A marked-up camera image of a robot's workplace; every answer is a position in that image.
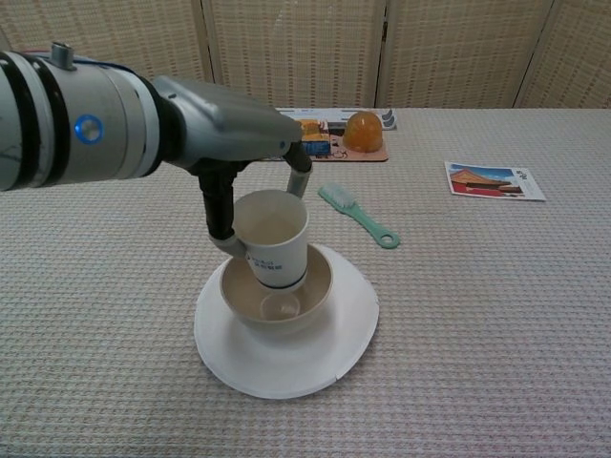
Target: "wall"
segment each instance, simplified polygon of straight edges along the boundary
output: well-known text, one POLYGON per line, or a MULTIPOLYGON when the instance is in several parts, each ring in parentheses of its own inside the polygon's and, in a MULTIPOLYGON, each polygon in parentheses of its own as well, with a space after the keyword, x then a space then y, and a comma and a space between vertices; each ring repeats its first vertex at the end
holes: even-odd
POLYGON ((556 0, 520 107, 611 107, 611 1, 556 0))
POLYGON ((384 1, 203 5, 218 82, 277 107, 373 106, 384 1))
POLYGON ((0 26, 17 51, 60 40, 144 76, 212 79, 199 0, 2 0, 0 26))
POLYGON ((378 106, 511 107, 549 0, 391 0, 378 106))
POLYGON ((11 44, 9 43, 9 39, 2 31, 0 27, 0 51, 9 50, 11 48, 11 44))

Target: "green toothbrush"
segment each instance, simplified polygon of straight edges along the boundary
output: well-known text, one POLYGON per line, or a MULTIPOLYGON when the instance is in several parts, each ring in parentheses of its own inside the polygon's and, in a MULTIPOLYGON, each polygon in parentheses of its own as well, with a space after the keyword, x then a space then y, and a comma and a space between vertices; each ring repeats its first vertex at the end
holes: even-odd
POLYGON ((353 217, 373 236, 382 248, 396 248, 401 240, 394 232, 368 217, 356 203, 354 196, 336 183, 328 183, 318 190, 318 195, 340 213, 353 217))

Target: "white paper cup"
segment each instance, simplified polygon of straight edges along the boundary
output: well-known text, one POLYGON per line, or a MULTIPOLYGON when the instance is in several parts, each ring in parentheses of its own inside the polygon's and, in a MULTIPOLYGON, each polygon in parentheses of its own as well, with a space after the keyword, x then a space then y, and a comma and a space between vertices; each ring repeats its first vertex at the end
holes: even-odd
POLYGON ((234 205, 234 230, 265 288, 287 292, 306 278, 308 214, 300 198, 281 190, 257 191, 234 205))

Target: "paper plate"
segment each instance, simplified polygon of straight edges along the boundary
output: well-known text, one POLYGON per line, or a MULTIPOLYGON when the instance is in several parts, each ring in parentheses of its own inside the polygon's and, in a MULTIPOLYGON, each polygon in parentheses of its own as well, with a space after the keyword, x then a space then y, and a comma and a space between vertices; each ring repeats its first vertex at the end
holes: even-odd
POLYGON ((221 296, 223 263, 198 298, 195 341, 204 364, 225 384, 266 399, 288 399, 323 389, 361 358, 378 322, 371 284, 337 252, 315 245, 333 270, 325 310, 308 328, 265 336, 242 324, 221 296))

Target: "postcard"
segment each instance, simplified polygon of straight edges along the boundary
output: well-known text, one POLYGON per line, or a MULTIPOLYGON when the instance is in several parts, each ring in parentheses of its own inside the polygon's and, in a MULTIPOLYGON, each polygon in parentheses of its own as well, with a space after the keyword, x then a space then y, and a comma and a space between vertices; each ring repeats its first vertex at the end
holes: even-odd
POLYGON ((484 167, 446 162, 452 194, 475 198, 545 200, 533 175, 523 167, 484 167))

